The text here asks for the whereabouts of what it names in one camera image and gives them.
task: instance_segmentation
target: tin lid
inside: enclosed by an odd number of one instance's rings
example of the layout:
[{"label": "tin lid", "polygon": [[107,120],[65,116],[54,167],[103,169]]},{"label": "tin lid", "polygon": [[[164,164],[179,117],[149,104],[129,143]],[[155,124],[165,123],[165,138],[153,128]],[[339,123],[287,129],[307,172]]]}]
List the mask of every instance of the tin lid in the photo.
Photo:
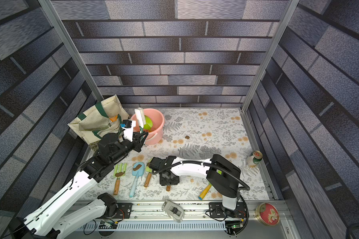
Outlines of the tin lid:
[{"label": "tin lid", "polygon": [[270,203],[262,203],[259,206],[259,217],[261,221],[269,226],[275,226],[279,222],[278,210]]},{"label": "tin lid", "polygon": [[255,150],[253,152],[253,156],[254,156],[254,158],[259,159],[259,160],[263,158],[262,153],[260,151],[258,151],[258,150]]}]

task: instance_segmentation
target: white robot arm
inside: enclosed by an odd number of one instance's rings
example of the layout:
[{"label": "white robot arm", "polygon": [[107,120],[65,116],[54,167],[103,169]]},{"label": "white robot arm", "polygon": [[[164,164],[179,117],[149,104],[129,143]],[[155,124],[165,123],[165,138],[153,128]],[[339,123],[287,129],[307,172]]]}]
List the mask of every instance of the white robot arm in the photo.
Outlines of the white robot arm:
[{"label": "white robot arm", "polygon": [[[124,124],[129,129],[132,124]],[[101,194],[90,204],[62,217],[63,214],[91,187],[99,183],[114,165],[124,159],[131,150],[141,151],[147,133],[135,132],[119,142],[115,133],[106,134],[99,142],[99,152],[85,162],[72,181],[68,182],[51,199],[24,219],[16,218],[9,224],[16,239],[52,238],[63,239],[85,223],[117,214],[117,201],[107,193]],[[239,179],[240,169],[220,155],[207,160],[185,160],[176,156],[166,159],[154,157],[150,162],[152,174],[160,174],[161,185],[176,185],[179,176],[191,175],[206,178],[222,194],[225,214],[234,217],[238,183],[250,188]]]}]

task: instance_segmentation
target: green can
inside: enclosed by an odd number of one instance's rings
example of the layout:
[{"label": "green can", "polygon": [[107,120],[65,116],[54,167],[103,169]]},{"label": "green can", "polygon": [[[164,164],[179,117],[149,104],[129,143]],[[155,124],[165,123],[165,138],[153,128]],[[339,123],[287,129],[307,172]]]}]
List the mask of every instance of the green can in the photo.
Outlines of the green can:
[{"label": "green can", "polygon": [[251,153],[251,155],[249,155],[249,157],[247,157],[246,163],[249,167],[256,167],[262,158],[262,153],[258,150],[255,150]]}]

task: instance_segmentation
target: gray brick pattern wall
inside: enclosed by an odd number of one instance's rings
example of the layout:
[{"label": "gray brick pattern wall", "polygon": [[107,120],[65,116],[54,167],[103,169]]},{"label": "gray brick pattern wall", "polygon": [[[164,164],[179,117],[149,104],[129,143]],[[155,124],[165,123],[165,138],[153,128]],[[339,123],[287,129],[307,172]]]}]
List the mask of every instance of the gray brick pattern wall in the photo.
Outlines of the gray brick pattern wall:
[{"label": "gray brick pattern wall", "polygon": [[95,102],[38,1],[0,1],[0,237],[77,169],[67,123]]},{"label": "gray brick pattern wall", "polygon": [[144,107],[240,107],[287,0],[52,3],[104,97]]},{"label": "gray brick pattern wall", "polygon": [[344,238],[359,223],[359,1],[300,0],[247,112],[301,237]]}]

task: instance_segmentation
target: canvas bag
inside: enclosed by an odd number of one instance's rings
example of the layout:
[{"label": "canvas bag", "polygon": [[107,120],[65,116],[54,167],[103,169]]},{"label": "canvas bag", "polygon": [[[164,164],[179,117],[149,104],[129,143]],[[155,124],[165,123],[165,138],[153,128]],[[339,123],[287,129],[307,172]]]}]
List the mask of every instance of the canvas bag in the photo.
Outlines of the canvas bag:
[{"label": "canvas bag", "polygon": [[[109,127],[109,118],[114,116],[117,116],[117,121]],[[118,133],[120,123],[128,117],[129,114],[114,95],[81,113],[68,126],[95,151],[98,149],[98,141],[107,133]]]}]

